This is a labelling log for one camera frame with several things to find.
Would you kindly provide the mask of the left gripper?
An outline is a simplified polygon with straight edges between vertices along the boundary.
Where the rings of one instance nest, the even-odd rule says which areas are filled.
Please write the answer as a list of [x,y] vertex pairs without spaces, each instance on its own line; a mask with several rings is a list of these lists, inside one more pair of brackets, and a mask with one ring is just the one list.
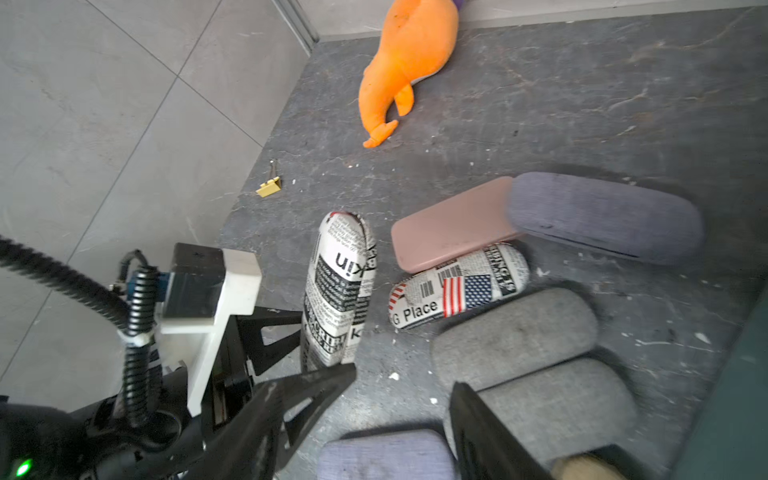
[[255,307],[250,315],[231,316],[202,401],[201,431],[214,438],[251,398],[252,379],[261,376],[301,343],[302,313]]

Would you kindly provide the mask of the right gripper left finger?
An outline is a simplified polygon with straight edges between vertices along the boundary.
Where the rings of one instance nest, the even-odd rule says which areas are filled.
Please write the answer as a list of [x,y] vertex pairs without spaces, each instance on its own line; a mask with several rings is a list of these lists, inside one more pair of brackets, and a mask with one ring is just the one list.
[[356,377],[356,367],[343,364],[259,384],[207,447],[197,477],[272,479]]

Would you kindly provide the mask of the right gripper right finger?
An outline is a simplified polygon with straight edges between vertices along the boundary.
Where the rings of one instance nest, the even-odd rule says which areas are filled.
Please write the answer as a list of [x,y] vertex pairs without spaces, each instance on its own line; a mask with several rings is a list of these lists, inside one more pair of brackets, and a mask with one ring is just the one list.
[[552,479],[467,383],[453,385],[449,416],[462,479]]

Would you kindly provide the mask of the newspaper print case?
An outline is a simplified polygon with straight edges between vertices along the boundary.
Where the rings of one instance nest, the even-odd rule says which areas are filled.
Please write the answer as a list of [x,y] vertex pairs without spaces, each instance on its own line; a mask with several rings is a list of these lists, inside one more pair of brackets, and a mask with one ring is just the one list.
[[318,229],[304,291],[300,366],[316,371],[355,359],[377,270],[377,243],[365,220],[333,211]]

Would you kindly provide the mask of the teal plastic storage box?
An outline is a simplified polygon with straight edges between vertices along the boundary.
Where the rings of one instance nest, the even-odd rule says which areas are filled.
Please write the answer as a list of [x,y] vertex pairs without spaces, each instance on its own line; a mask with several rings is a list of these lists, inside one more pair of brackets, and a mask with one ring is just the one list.
[[767,477],[766,292],[750,312],[671,477]]

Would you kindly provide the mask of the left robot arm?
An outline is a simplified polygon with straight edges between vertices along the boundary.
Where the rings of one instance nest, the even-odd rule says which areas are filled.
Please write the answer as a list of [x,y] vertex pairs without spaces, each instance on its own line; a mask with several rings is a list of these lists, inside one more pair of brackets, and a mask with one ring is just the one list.
[[94,280],[11,239],[1,268],[65,304],[1,388],[7,479],[181,479],[250,413],[259,375],[299,343],[299,313],[261,307],[252,253],[132,250]]

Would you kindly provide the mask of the grey fabric glasses case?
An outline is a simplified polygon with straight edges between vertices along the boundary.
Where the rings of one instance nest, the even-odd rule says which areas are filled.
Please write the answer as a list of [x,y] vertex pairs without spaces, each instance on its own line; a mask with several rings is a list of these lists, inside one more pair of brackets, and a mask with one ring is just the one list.
[[599,324],[580,295],[551,288],[488,310],[440,334],[433,372],[447,389],[456,382],[481,391],[587,353]]

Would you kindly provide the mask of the purple fabric case middle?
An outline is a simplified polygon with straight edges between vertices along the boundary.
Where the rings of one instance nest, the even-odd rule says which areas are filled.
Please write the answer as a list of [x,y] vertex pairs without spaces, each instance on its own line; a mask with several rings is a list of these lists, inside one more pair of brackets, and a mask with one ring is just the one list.
[[433,430],[411,430],[327,443],[318,479],[447,479],[458,477],[446,440]]

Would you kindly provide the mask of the purple fabric case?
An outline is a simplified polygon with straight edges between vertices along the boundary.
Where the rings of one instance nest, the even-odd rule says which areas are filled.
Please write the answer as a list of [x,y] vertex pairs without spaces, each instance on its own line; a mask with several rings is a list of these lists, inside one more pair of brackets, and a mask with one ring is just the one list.
[[703,216],[685,198],[574,175],[520,175],[506,210],[526,234],[656,265],[686,260],[705,240]]
[[433,430],[411,430],[327,443],[318,479],[447,479],[458,477],[446,440]]

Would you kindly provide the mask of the tan fabric case right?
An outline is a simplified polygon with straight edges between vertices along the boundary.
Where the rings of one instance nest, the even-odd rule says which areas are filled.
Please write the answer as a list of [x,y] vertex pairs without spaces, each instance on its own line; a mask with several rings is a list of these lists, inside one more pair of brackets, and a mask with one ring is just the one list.
[[626,480],[616,468],[591,455],[559,459],[551,475],[555,480]]

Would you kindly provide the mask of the gold binder clip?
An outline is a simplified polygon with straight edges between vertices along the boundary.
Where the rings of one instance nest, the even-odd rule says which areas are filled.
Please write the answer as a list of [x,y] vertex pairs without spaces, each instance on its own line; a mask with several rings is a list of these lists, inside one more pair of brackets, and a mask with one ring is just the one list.
[[274,195],[275,193],[280,192],[281,190],[282,190],[282,179],[278,173],[277,161],[271,160],[269,178],[265,182],[260,184],[259,188],[256,190],[256,194],[260,198],[266,198],[271,195]]

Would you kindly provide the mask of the newspaper case under pink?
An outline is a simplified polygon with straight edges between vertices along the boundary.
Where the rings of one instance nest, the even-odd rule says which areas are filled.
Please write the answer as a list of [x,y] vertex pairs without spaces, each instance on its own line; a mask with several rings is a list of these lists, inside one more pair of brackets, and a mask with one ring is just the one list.
[[527,287],[530,269],[507,242],[487,246],[395,285],[388,314],[397,329],[451,318],[512,298]]

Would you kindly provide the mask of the pink flat case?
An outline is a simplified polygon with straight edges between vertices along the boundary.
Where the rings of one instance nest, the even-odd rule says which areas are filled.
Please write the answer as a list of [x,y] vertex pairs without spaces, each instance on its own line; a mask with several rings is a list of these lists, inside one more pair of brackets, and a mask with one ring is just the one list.
[[396,221],[391,236],[399,267],[419,273],[520,236],[506,213],[513,182],[502,176]]

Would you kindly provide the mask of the purple fabric case top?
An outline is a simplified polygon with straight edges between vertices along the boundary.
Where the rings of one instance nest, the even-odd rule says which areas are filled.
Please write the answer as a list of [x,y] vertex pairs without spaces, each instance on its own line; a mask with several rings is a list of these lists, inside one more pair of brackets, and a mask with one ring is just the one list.
[[520,175],[506,210],[526,234],[656,265],[686,260],[705,240],[703,216],[685,198],[574,175]]

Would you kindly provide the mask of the orange plush whale toy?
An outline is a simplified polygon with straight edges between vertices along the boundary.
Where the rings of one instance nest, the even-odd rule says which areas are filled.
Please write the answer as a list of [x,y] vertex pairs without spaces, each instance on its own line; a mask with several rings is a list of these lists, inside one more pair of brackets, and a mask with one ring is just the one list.
[[464,3],[453,0],[396,0],[390,7],[379,47],[363,72],[358,106],[370,149],[397,128],[387,112],[394,105],[399,116],[415,103],[413,86],[438,73],[450,59],[457,41]]

